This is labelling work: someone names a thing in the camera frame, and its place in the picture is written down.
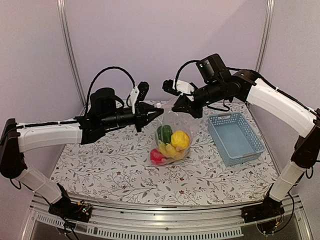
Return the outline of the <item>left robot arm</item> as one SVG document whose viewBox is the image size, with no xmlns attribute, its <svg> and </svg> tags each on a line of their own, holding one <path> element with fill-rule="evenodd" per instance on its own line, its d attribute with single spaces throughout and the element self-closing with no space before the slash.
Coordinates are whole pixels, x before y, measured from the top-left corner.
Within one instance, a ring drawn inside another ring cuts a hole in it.
<svg viewBox="0 0 320 240">
<path fill-rule="evenodd" d="M 63 216 L 74 213 L 74 205 L 58 184 L 51 182 L 41 172 L 28 166 L 24 153 L 30 150 L 67 144 L 92 144 L 106 133 L 135 126 L 137 132 L 163 114 L 143 102 L 146 90 L 134 87 L 130 93 L 130 107 L 115 95 L 112 88 L 100 88 L 92 93 L 90 109 L 83 116 L 64 121 L 42 123 L 17 123 L 14 118 L 6 121 L 0 139 L 0 173 L 7 179 L 15 179 L 55 204 L 55 209 Z"/>
</svg>

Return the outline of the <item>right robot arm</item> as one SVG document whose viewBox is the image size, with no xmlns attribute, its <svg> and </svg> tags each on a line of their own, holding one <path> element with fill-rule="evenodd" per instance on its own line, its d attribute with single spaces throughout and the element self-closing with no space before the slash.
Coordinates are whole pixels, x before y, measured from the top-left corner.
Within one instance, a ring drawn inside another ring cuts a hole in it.
<svg viewBox="0 0 320 240">
<path fill-rule="evenodd" d="M 205 86 L 179 79 L 189 64 L 195 64 Z M 238 99 L 259 107 L 280 119 L 298 133 L 290 161 L 270 187 L 259 206 L 262 218 L 269 218 L 278 210 L 278 203 L 299 181 L 307 169 L 317 162 L 320 152 L 320 111 L 299 102 L 294 97 L 268 82 L 260 73 L 251 69 L 227 67 L 220 55 L 215 53 L 202 60 L 189 60 L 177 71 L 172 90 L 178 96 L 172 107 L 174 112 L 190 114 L 195 119 L 203 115 L 203 107 L 220 100 Z"/>
</svg>

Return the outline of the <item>green toy bell pepper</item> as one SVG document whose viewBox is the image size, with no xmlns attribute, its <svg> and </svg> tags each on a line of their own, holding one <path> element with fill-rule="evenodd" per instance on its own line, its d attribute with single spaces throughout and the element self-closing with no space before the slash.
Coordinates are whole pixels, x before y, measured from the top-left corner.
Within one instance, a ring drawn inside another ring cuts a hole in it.
<svg viewBox="0 0 320 240">
<path fill-rule="evenodd" d="M 157 128 L 158 139 L 165 143 L 169 144 L 171 142 L 171 136 L 173 134 L 172 128 L 170 125 L 161 125 Z"/>
</svg>

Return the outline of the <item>yellow toy banana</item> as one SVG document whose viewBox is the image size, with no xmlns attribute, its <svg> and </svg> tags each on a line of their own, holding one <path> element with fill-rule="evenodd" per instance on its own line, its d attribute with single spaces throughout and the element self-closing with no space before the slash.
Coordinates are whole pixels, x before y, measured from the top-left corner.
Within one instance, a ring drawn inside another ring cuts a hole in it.
<svg viewBox="0 0 320 240">
<path fill-rule="evenodd" d="M 178 151 L 170 143 L 160 143 L 158 150 L 167 158 L 182 159 L 185 155 L 184 150 Z"/>
</svg>

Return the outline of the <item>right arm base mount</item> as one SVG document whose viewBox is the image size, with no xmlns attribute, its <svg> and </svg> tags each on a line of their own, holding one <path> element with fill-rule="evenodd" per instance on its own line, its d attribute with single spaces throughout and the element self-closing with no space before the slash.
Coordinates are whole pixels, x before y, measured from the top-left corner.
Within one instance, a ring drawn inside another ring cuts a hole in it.
<svg viewBox="0 0 320 240">
<path fill-rule="evenodd" d="M 283 220 L 285 210 L 282 202 L 266 197 L 262 203 L 245 206 L 241 217 L 245 223 L 256 223 L 258 231 L 264 235 L 274 234 Z"/>
</svg>

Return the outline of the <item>light blue plastic basket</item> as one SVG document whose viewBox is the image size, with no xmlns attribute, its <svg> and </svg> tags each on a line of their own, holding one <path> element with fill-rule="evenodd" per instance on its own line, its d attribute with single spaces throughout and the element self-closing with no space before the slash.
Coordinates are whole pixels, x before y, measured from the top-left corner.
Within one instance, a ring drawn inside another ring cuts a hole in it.
<svg viewBox="0 0 320 240">
<path fill-rule="evenodd" d="M 227 167 L 257 160 L 266 150 L 240 112 L 210 115 L 208 132 Z"/>
</svg>

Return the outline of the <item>yellow toy bell pepper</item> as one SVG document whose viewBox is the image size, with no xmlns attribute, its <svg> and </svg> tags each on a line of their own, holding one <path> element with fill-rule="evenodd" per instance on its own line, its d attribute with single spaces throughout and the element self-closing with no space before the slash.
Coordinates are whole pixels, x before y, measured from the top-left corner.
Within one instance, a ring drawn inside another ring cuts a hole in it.
<svg viewBox="0 0 320 240">
<path fill-rule="evenodd" d="M 171 135 L 171 145 L 178 151 L 186 149 L 189 144 L 190 137 L 186 132 L 178 130 Z"/>
</svg>

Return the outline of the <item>clear zip top bag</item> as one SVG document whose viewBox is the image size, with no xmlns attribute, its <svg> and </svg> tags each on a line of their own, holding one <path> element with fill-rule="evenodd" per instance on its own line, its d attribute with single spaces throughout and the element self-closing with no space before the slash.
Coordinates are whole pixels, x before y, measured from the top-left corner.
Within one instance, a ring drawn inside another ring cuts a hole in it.
<svg viewBox="0 0 320 240">
<path fill-rule="evenodd" d="M 149 161 L 153 167 L 182 161 L 190 152 L 193 140 L 192 119 L 186 113 L 173 111 L 177 99 L 175 97 L 156 104 L 164 112 L 156 119 L 156 128 L 152 134 Z"/>
</svg>

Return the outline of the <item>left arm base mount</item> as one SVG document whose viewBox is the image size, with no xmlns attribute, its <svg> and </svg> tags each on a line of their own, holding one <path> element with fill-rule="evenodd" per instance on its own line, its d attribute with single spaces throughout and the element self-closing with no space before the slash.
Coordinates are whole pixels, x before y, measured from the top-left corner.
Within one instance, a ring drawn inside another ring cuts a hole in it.
<svg viewBox="0 0 320 240">
<path fill-rule="evenodd" d="M 67 197 L 63 197 L 56 203 L 51 203 L 48 212 L 62 219 L 75 220 L 88 223 L 92 214 L 92 205 L 83 200 L 74 203 Z"/>
</svg>

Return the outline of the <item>red toy apple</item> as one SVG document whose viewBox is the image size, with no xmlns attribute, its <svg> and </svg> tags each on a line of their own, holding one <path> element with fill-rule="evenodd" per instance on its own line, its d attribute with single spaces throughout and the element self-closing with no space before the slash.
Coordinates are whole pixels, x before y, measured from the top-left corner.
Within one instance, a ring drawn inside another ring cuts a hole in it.
<svg viewBox="0 0 320 240">
<path fill-rule="evenodd" d="M 153 165 L 163 165 L 167 163 L 167 158 L 159 152 L 156 148 L 152 149 L 150 151 L 150 162 Z"/>
</svg>

